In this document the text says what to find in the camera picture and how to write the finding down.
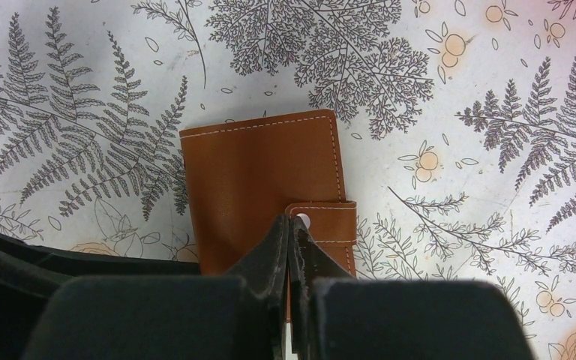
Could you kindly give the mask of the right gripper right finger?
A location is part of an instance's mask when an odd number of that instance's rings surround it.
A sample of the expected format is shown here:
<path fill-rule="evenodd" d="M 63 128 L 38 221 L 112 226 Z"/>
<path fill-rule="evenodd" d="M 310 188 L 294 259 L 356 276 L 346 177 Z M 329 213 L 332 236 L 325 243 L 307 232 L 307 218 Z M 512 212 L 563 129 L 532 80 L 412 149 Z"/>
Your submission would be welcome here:
<path fill-rule="evenodd" d="M 292 351 L 300 359 L 531 359 L 509 300 L 476 280 L 359 280 L 289 226 Z"/>

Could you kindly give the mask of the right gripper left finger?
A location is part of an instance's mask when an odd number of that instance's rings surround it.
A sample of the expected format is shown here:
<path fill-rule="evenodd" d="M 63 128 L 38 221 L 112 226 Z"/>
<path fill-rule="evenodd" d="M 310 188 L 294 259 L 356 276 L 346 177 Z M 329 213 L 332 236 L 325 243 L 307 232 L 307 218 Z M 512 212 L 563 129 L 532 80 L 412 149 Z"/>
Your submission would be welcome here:
<path fill-rule="evenodd" d="M 76 277 L 50 298 L 24 359 L 282 359 L 290 220 L 221 276 Z"/>

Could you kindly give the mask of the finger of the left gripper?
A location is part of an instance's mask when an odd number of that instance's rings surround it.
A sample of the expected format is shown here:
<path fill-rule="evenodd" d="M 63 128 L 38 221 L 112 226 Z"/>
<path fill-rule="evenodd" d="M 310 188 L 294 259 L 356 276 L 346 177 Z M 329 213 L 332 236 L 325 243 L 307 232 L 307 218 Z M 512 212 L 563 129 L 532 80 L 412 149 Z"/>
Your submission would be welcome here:
<path fill-rule="evenodd" d="M 48 299 L 74 277 L 199 274 L 196 262 L 59 250 L 0 233 L 0 359 L 21 356 Z"/>

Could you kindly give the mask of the brown leather card holder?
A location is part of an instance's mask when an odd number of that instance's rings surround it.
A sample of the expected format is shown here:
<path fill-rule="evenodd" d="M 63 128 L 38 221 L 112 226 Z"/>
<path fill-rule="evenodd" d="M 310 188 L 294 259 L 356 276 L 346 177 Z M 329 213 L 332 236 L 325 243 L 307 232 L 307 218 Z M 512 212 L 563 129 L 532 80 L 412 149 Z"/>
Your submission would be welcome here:
<path fill-rule="evenodd" d="M 226 272 L 280 214 L 304 215 L 315 242 L 356 273 L 357 205 L 346 196 L 333 111 L 188 128 L 179 136 L 204 275 Z"/>

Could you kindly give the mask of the floral table mat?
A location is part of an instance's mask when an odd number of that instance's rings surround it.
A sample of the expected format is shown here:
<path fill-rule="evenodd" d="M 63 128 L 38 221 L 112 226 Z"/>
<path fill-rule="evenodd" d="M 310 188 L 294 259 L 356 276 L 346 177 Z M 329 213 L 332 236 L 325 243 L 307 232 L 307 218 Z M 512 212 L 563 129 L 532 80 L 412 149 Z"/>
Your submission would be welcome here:
<path fill-rule="evenodd" d="M 178 132 L 329 109 L 363 279 L 576 359 L 576 1 L 0 1 L 0 233 L 196 262 Z"/>

